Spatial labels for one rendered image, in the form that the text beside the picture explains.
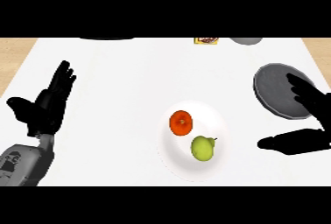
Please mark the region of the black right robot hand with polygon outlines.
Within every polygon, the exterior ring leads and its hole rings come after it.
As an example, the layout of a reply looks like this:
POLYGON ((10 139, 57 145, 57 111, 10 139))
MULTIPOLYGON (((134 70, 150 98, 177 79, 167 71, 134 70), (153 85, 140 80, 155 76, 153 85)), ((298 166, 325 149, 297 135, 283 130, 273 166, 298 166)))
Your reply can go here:
POLYGON ((292 85, 294 100, 319 121, 322 129, 300 129, 269 136, 257 142, 257 147, 279 151, 285 155, 331 150, 331 93, 323 94, 306 80, 291 73, 285 76, 292 85))

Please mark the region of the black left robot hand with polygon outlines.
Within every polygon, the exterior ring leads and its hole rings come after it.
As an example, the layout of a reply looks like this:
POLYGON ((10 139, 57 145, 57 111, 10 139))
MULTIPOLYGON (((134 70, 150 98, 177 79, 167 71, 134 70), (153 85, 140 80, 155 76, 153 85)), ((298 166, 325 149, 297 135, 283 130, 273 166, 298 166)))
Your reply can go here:
POLYGON ((7 106, 15 112, 15 118, 26 124, 26 135, 38 137, 44 134, 54 135, 59 131, 68 96, 77 76, 69 62, 62 61, 53 74, 47 89, 44 89, 35 101, 20 97, 10 97, 7 106))

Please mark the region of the grey pan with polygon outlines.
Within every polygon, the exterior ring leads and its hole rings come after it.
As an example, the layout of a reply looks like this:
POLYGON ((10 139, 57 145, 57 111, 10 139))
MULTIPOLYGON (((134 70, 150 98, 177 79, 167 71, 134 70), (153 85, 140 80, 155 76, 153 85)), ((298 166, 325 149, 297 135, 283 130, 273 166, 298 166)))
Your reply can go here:
POLYGON ((301 120, 310 116, 301 103, 295 101, 295 94, 291 90, 291 83, 286 75, 292 74, 310 85, 315 83, 306 74, 292 66, 281 63, 270 63, 261 66, 252 77, 252 91, 263 107, 279 117, 288 120, 301 120))

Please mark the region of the green pear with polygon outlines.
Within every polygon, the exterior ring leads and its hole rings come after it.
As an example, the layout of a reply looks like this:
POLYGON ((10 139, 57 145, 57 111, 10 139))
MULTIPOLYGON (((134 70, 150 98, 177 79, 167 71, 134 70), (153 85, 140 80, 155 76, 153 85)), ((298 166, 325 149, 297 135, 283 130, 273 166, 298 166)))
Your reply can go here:
POLYGON ((196 136, 190 142, 190 154, 202 162, 213 158, 216 138, 196 136))

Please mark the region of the white plate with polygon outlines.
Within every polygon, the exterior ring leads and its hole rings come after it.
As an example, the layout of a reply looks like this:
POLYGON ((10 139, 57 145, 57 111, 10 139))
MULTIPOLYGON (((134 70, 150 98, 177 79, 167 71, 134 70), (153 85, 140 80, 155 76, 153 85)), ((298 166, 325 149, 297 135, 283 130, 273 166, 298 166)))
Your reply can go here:
POLYGON ((207 180, 221 169, 229 151, 229 131, 217 110, 201 101, 174 104, 159 119, 158 151, 173 174, 207 180))

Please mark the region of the orange fruit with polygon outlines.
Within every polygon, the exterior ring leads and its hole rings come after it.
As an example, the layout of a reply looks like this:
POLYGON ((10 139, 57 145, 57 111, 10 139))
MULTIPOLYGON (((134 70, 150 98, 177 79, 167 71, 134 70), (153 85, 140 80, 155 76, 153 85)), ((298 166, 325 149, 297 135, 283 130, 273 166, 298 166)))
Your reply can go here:
POLYGON ((184 136, 192 131, 192 116, 183 111, 177 110, 170 116, 170 130, 176 136, 184 136))

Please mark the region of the grey round object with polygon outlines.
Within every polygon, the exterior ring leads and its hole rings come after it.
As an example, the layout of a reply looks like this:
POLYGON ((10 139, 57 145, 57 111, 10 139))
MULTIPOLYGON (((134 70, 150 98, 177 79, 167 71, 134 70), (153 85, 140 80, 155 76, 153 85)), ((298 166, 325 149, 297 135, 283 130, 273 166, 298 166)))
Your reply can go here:
POLYGON ((255 45, 261 40, 261 38, 232 38, 235 43, 245 46, 255 45))

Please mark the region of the yellow printed box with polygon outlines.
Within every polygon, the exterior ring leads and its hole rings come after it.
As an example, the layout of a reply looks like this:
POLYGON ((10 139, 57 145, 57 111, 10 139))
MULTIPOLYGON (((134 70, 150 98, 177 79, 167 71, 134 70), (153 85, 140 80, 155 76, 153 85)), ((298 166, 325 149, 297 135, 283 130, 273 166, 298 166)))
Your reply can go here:
POLYGON ((218 38, 193 38, 196 45, 217 45, 218 38))

